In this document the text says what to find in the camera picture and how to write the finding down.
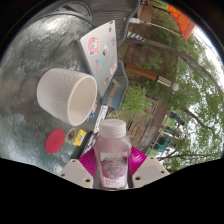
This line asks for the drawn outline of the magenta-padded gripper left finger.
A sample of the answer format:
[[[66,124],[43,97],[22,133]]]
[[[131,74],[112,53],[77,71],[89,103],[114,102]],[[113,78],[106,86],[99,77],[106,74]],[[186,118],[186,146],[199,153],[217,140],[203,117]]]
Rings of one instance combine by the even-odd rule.
[[[90,149],[79,159],[71,159],[58,176],[78,186],[97,189],[99,174],[94,149]]]

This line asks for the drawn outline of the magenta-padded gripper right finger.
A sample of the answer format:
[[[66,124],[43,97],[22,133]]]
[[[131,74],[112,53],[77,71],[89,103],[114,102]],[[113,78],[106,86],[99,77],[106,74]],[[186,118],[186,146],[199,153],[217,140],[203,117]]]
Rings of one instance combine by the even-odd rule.
[[[143,187],[169,174],[156,157],[147,157],[135,147],[131,149],[128,168],[129,189]]]

